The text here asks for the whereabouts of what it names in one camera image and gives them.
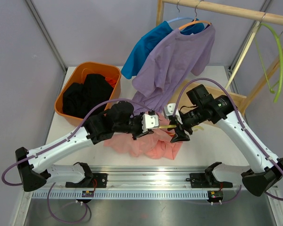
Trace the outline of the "cream yellow hanger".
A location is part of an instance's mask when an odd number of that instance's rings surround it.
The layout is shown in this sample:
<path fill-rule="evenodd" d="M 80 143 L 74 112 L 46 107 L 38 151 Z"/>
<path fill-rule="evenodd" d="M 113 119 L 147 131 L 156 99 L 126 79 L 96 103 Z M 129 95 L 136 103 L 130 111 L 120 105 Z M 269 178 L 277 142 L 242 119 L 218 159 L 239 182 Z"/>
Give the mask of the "cream yellow hanger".
<path fill-rule="evenodd" d="M 159 129 L 166 129 L 166 130 L 168 130 L 168 129 L 171 129 L 171 130 L 173 130 L 174 128 L 176 128 L 176 126 L 175 125 L 164 125 L 164 126 L 159 126 Z M 201 126 L 195 126 L 195 127 L 192 127 L 192 131 L 193 132 L 196 132 L 196 131 L 198 131 L 198 130 L 204 130 L 204 128 L 203 127 L 201 127 Z M 174 136 L 175 135 L 175 132 L 167 132 L 170 136 Z"/>

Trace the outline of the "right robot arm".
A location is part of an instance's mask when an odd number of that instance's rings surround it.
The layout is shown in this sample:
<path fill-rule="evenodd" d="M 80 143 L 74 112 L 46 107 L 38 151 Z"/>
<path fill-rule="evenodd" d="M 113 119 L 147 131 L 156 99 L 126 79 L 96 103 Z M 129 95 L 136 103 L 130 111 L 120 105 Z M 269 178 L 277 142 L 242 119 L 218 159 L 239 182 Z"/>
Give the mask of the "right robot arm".
<path fill-rule="evenodd" d="M 194 106 L 192 110 L 183 113 L 176 104 L 164 108 L 165 117 L 175 125 L 171 141 L 188 141 L 194 126 L 210 121 L 233 141 L 248 162 L 248 166 L 213 163 L 204 172 L 207 185 L 243 185 L 254 196 L 261 196 L 283 178 L 283 158 L 271 152 L 253 133 L 228 95 L 214 98 L 202 84 L 186 94 Z"/>

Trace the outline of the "black t shirt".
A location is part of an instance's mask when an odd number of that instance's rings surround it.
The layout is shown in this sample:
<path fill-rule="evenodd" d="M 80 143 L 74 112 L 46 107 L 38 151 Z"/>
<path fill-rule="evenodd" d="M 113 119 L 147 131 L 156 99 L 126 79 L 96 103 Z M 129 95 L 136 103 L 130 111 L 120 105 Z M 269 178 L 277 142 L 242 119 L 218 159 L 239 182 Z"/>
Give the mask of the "black t shirt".
<path fill-rule="evenodd" d="M 109 100 L 113 87 L 101 74 L 88 74 L 84 83 L 74 82 L 62 98 L 64 114 L 83 119 L 96 105 Z"/>

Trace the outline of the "orange t shirt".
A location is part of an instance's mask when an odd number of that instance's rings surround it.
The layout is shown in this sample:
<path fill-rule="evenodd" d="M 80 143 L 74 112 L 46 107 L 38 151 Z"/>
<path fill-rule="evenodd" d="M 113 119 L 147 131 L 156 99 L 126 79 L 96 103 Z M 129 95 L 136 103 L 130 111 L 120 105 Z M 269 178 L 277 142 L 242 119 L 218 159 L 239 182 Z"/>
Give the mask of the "orange t shirt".
<path fill-rule="evenodd" d="M 106 79 L 106 81 L 112 87 L 115 87 L 115 85 L 117 83 L 117 80 L 114 80 L 114 79 Z"/>

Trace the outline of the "pink t shirt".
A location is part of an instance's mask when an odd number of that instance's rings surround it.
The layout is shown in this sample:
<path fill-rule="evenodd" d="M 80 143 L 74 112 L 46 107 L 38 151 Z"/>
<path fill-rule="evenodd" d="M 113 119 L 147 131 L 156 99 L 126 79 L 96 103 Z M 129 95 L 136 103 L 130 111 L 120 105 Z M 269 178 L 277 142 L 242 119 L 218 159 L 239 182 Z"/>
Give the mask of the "pink t shirt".
<path fill-rule="evenodd" d="M 182 142 L 171 143 L 175 132 L 172 129 L 155 129 L 152 134 L 133 140 L 131 134 L 114 134 L 104 141 L 105 147 L 110 147 L 120 154 L 128 153 L 132 157 L 145 155 L 151 159 L 166 158 L 174 160 L 182 146 Z"/>

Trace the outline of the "lime green hanger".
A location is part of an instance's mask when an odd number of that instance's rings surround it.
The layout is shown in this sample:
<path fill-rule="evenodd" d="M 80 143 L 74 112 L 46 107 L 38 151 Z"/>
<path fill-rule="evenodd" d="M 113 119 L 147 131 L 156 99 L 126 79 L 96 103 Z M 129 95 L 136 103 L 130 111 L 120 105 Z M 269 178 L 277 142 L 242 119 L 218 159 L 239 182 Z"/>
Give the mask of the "lime green hanger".
<path fill-rule="evenodd" d="M 278 57 L 273 61 L 273 63 L 266 69 L 264 65 L 264 61 L 261 55 L 261 52 L 259 50 L 259 45 L 256 37 L 254 38 L 255 45 L 257 48 L 258 56 L 260 59 L 260 63 L 264 72 L 263 77 L 258 81 L 257 85 L 255 86 L 254 90 L 252 91 L 252 100 L 259 94 L 259 92 L 262 90 L 262 88 L 267 85 L 268 90 L 271 94 L 274 94 L 274 100 L 273 102 L 276 103 L 282 93 L 283 89 L 283 46 L 281 43 L 281 37 L 283 35 L 283 32 L 280 34 L 277 34 L 274 28 L 272 26 L 267 25 L 265 23 L 260 23 L 258 26 L 258 30 L 260 30 L 261 27 L 266 27 L 273 35 L 274 40 L 276 42 L 277 50 L 278 50 Z M 274 73 L 279 70 L 279 79 L 274 84 L 271 85 L 269 82 L 269 79 L 274 75 Z"/>

